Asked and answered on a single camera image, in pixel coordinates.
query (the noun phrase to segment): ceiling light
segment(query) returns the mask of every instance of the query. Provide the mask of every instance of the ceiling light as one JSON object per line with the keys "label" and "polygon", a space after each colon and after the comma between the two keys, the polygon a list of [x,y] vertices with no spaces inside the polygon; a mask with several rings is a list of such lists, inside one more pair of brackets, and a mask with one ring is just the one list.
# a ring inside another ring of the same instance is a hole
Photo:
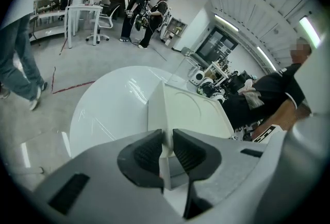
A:
{"label": "ceiling light", "polygon": [[307,32],[309,38],[313,42],[313,45],[317,48],[319,43],[320,43],[320,38],[318,34],[315,32],[313,26],[310,24],[309,20],[307,17],[303,17],[299,23],[302,25],[302,27],[305,29]]}
{"label": "ceiling light", "polygon": [[272,68],[274,69],[274,71],[276,71],[276,68],[274,67],[273,63],[269,60],[269,58],[266,56],[266,54],[261,50],[261,48],[259,46],[257,48],[260,51],[260,53],[262,53],[262,55],[264,56],[264,58],[267,59],[268,63],[272,66]]}
{"label": "ceiling light", "polygon": [[222,19],[220,16],[215,14],[215,17],[219,19],[221,22],[225,23],[226,25],[230,26],[232,29],[234,29],[236,32],[238,32],[238,28],[232,25],[230,22],[226,21],[225,19]]}

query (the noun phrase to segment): gray floor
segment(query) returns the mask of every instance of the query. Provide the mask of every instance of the gray floor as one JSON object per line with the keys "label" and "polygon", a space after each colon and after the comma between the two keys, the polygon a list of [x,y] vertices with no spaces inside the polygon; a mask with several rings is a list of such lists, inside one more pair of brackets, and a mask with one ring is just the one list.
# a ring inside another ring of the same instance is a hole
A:
{"label": "gray floor", "polygon": [[[103,30],[110,40],[101,40],[97,46],[92,45],[92,40],[85,41],[91,32],[87,29],[73,37],[72,49],[68,49],[66,43],[61,51],[63,35],[41,40],[40,46],[32,45],[39,70],[48,82],[38,108],[30,112],[28,102],[14,93],[0,100],[0,151],[15,181],[33,190],[70,159],[66,144],[71,117],[90,84],[65,89],[95,81],[121,67],[147,65],[173,73],[182,62],[184,57],[164,46],[159,37],[151,40],[149,49],[119,42],[121,26],[122,21],[118,20],[114,21],[113,29]],[[132,41],[141,39],[141,32],[134,30],[131,37]],[[42,167],[44,173],[22,171],[28,166],[32,169]]]}

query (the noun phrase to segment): black t-shirt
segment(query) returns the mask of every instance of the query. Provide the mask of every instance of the black t-shirt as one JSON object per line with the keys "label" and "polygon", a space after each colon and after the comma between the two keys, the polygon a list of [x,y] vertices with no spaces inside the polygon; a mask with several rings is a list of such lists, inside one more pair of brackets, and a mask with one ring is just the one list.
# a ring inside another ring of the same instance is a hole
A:
{"label": "black t-shirt", "polygon": [[288,98],[295,108],[304,100],[305,96],[293,76],[300,66],[301,64],[292,64],[262,77],[253,85],[261,94],[259,98],[265,103],[261,107],[264,112],[273,114]]}
{"label": "black t-shirt", "polygon": [[145,0],[130,0],[129,3],[128,3],[128,5],[127,5],[127,8],[126,8],[126,9],[127,9],[127,10],[130,10],[130,9],[133,7],[134,3],[137,3],[137,4],[139,4],[139,5],[138,5],[138,7],[134,10],[134,13],[140,12],[141,9],[142,9],[142,5],[143,5],[144,1],[145,1]]}
{"label": "black t-shirt", "polygon": [[[165,2],[165,1],[159,1],[158,3],[156,3],[155,6],[153,6],[151,8],[151,12],[159,11],[163,15],[166,12],[166,10],[167,10],[167,2]],[[162,16],[161,15],[153,15],[152,19],[162,21]]]}

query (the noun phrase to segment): sneaker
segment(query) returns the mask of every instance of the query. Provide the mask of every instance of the sneaker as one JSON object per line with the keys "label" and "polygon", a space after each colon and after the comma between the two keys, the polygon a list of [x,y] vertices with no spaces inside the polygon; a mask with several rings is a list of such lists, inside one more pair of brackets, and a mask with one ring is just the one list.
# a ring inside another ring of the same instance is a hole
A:
{"label": "sneaker", "polygon": [[41,91],[44,91],[45,89],[47,89],[47,82],[44,82],[43,85],[41,86]]}
{"label": "sneaker", "polygon": [[0,98],[6,99],[8,98],[8,96],[10,95],[10,90],[1,87],[1,91],[0,91]]}
{"label": "sneaker", "polygon": [[40,98],[41,95],[41,88],[37,87],[37,97],[34,100],[30,100],[30,110],[34,110],[38,104],[38,99]]}

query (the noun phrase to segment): white office chair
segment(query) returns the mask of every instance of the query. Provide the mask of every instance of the white office chair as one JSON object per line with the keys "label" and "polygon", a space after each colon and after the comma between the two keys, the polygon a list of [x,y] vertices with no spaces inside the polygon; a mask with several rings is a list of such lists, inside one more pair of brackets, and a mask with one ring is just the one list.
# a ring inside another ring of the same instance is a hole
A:
{"label": "white office chair", "polygon": [[[112,11],[110,16],[108,16],[104,13],[100,14],[100,18],[99,18],[98,24],[97,24],[97,36],[96,36],[96,43],[97,44],[100,43],[101,37],[104,37],[106,41],[109,41],[110,38],[107,35],[105,35],[103,33],[100,33],[100,31],[101,31],[101,28],[111,29],[113,27],[112,16],[113,16],[114,12],[119,8],[119,6],[120,6],[120,4],[118,4],[118,6],[114,8],[114,10]],[[90,23],[95,23],[95,19],[90,20]],[[94,36],[94,33],[87,36],[86,41],[88,41],[93,36]]]}

